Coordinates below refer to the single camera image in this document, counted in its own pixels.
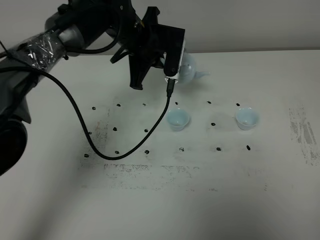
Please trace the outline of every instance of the black cable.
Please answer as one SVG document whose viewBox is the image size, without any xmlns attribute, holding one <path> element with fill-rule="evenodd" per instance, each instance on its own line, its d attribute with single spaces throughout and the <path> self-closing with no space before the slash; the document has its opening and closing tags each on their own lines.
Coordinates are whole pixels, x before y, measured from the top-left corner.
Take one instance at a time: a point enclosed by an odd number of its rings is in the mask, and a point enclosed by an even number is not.
<svg viewBox="0 0 320 240">
<path fill-rule="evenodd" d="M 96 7 L 107 7 L 109 8 L 108 5 L 105 5 L 105 4 L 95 4 L 95 5 L 92 5 L 84 10 L 81 11 L 82 12 L 87 12 L 88 10 L 92 9 L 92 8 L 96 8 Z M 101 54 L 101 53 L 104 53 L 110 49 L 112 49 L 118 42 L 119 40 L 119 37 L 120 37 L 120 33 L 121 33 L 121 17 L 119 15 L 119 13 L 117 11 L 114 11 L 118 17 L 118 22 L 119 22 L 119 27 L 118 27 L 118 31 L 117 31 L 117 34 L 115 36 L 115 38 L 113 39 L 113 41 L 105 46 L 105 47 L 102 47 L 102 48 L 98 48 L 98 49 L 80 49 L 80 48 L 75 48 L 75 47 L 65 47 L 65 50 L 69 53 L 76 53 L 76 54 Z"/>
<path fill-rule="evenodd" d="M 0 45 L 3 48 L 4 52 L 0 53 L 0 59 L 8 56 L 8 50 L 6 49 L 5 45 L 2 43 L 2 41 L 0 41 Z"/>
<path fill-rule="evenodd" d="M 76 53 L 76 54 L 101 54 L 112 49 L 117 44 L 119 40 L 119 35 L 120 35 L 120 28 L 114 40 L 108 46 L 105 46 L 99 49 L 80 49 L 75 47 L 66 47 L 65 50 L 68 53 Z"/>
<path fill-rule="evenodd" d="M 169 107 L 169 103 L 170 103 L 170 97 L 171 94 L 174 90 L 174 86 L 175 86 L 175 80 L 173 79 L 169 79 L 168 80 L 168 85 L 167 85 L 167 99 L 166 99 L 166 104 L 165 104 L 165 108 L 161 114 L 161 116 L 159 117 L 158 121 L 156 121 L 156 123 L 154 124 L 154 126 L 151 128 L 151 130 L 148 132 L 148 134 L 142 139 L 141 142 L 138 143 L 137 146 L 135 146 L 133 149 L 131 149 L 130 151 L 128 151 L 127 153 L 121 155 L 121 156 L 116 156 L 116 157 L 111 157 L 111 156 L 106 156 L 103 155 L 94 145 L 94 143 L 92 142 L 92 139 L 90 138 L 87 126 L 85 124 L 85 121 L 81 115 L 81 112 L 74 100 L 74 98 L 71 96 L 70 92 L 66 89 L 66 87 L 58 80 L 56 79 L 54 76 L 52 76 L 51 74 L 36 69 L 36 68 L 32 68 L 32 67 L 26 67 L 26 66 L 12 66 L 12 67 L 4 67 L 4 68 L 0 68 L 0 74 L 1 73 L 7 73 L 7 72 L 12 72 L 12 71 L 20 71 L 20 72 L 28 72 L 28 73 L 36 73 L 39 75 L 42 75 L 44 77 L 47 77 L 48 79 L 52 80 L 55 84 L 57 84 L 61 90 L 65 93 L 65 95 L 68 97 L 68 99 L 70 100 L 79 120 L 82 126 L 82 129 L 84 131 L 84 134 L 86 136 L 86 139 L 89 142 L 89 145 L 91 146 L 92 150 L 101 158 L 106 159 L 106 160 L 120 160 L 123 159 L 127 156 L 129 156 L 130 154 L 132 154 L 134 151 L 136 151 L 147 139 L 148 137 L 152 134 L 152 132 L 156 129 L 156 127 L 159 125 L 159 123 L 161 122 L 162 118 L 165 116 L 168 107 Z"/>
</svg>

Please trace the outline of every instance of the cable connector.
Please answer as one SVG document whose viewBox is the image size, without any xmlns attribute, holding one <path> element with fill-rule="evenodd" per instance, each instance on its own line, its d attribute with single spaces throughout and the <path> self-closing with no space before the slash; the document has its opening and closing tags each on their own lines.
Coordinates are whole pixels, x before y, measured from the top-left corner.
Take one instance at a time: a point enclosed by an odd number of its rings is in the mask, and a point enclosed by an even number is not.
<svg viewBox="0 0 320 240">
<path fill-rule="evenodd" d="M 169 78 L 167 82 L 168 82 L 168 84 L 166 86 L 166 96 L 168 98 L 171 98 L 171 95 L 174 92 L 176 80 L 173 78 Z"/>
</svg>

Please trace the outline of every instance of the white table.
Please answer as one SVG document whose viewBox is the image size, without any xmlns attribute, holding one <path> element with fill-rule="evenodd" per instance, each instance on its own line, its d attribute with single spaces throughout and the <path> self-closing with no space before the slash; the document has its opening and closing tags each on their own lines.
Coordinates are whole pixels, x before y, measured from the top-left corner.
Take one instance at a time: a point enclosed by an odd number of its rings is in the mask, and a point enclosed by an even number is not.
<svg viewBox="0 0 320 240">
<path fill-rule="evenodd" d="M 193 56 L 212 74 L 176 86 L 170 103 L 190 125 L 171 132 L 163 120 L 115 162 L 93 153 L 64 93 L 42 80 L 27 96 L 25 153 L 0 178 L 1 239 L 319 239 L 320 51 Z M 51 73 L 97 147 L 116 156 L 158 119 L 166 83 L 151 69 L 144 90 L 133 90 L 128 59 L 109 60 L 62 60 Z M 237 127 L 237 103 L 258 110 L 255 129 Z"/>
</svg>

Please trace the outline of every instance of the light blue cup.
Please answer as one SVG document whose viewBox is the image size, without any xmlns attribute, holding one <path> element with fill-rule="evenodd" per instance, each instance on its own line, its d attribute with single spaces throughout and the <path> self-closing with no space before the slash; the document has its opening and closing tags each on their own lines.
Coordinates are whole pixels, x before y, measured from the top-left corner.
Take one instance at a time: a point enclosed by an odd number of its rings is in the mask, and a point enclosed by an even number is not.
<svg viewBox="0 0 320 240">
<path fill-rule="evenodd" d="M 181 131 L 190 121 L 190 115 L 181 108 L 170 110 L 166 114 L 166 120 L 173 131 Z"/>
<path fill-rule="evenodd" d="M 257 125 L 259 121 L 258 113 L 251 107 L 240 108 L 235 113 L 236 123 L 242 130 L 250 130 Z"/>
</svg>

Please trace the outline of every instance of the robotic arm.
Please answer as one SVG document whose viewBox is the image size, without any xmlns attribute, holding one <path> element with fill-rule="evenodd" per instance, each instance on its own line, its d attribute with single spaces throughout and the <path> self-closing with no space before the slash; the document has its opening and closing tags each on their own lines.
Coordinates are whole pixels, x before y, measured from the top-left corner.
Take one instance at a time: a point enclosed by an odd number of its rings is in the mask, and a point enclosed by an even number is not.
<svg viewBox="0 0 320 240">
<path fill-rule="evenodd" d="M 119 43 L 121 47 L 110 61 L 116 63 L 128 55 L 131 88 L 143 89 L 150 67 L 163 68 L 167 80 L 176 80 L 185 30 L 158 24 L 159 14 L 157 7 L 148 7 L 141 20 L 130 0 L 69 0 L 46 21 L 45 33 L 0 53 L 0 58 L 6 56 L 0 62 L 0 175 L 24 152 L 27 131 L 22 121 L 31 123 L 25 96 L 41 79 L 34 72 L 1 69 L 28 66 L 49 72 L 63 57 L 99 54 Z M 113 38 L 110 45 L 86 49 L 104 32 Z M 163 65 L 160 59 L 164 55 Z"/>
</svg>

